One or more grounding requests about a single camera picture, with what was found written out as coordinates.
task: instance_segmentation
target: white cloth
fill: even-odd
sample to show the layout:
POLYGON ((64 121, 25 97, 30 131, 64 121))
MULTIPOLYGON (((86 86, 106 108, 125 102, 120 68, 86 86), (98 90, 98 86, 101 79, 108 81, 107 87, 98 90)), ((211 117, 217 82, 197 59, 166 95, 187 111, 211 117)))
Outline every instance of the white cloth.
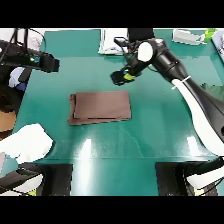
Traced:
POLYGON ((13 69, 13 71, 10 74, 9 87, 14 88, 18 84, 20 84, 20 82, 18 81, 18 79, 19 79, 19 77, 22 74, 22 72, 23 72, 24 69, 25 68, 23 68, 23 67, 17 67, 15 69, 13 69))
POLYGON ((114 37, 124 37, 128 39, 127 28, 102 28, 99 54, 118 54, 121 55, 122 49, 114 43, 114 37))
POLYGON ((0 152, 16 158, 18 164, 44 158, 53 140, 40 124, 26 125, 17 133, 0 141, 0 152))

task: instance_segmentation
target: table surface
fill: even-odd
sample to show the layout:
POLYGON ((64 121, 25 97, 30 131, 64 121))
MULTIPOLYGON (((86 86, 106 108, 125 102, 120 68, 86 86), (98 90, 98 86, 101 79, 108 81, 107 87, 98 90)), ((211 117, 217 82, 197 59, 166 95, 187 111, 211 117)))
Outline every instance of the table surface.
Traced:
MULTIPOLYGON (((203 31, 192 31, 202 34, 203 31)), ((172 42, 172 30, 155 30, 198 83, 224 84, 223 63, 213 45, 172 42)), ((98 54, 100 30, 46 32, 47 52, 60 60, 58 73, 33 71, 14 132, 40 123, 54 140, 39 163, 74 164, 71 195, 158 195, 155 162, 214 158, 199 141, 178 90, 145 69, 136 81, 115 86, 110 74, 121 56, 98 54), (81 91, 128 90, 130 121, 69 126, 68 96, 81 91)), ((2 173, 16 169, 7 158, 2 173)), ((224 195, 223 184, 218 187, 224 195)))

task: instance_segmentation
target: white circular joint cover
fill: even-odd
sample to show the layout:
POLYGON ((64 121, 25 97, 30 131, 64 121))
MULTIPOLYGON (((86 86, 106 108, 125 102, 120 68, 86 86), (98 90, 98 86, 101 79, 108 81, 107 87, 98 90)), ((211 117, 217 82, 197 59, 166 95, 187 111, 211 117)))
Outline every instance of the white circular joint cover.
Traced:
POLYGON ((143 42, 138 48, 138 60, 147 62, 153 56, 153 49, 149 42, 143 42))

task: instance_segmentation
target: brown towel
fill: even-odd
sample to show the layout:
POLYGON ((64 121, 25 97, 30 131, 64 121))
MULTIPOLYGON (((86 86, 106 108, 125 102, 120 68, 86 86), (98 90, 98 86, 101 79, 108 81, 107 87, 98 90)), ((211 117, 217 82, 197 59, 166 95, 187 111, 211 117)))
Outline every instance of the brown towel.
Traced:
POLYGON ((128 91, 77 92, 71 94, 68 124, 92 124, 130 120, 128 91))

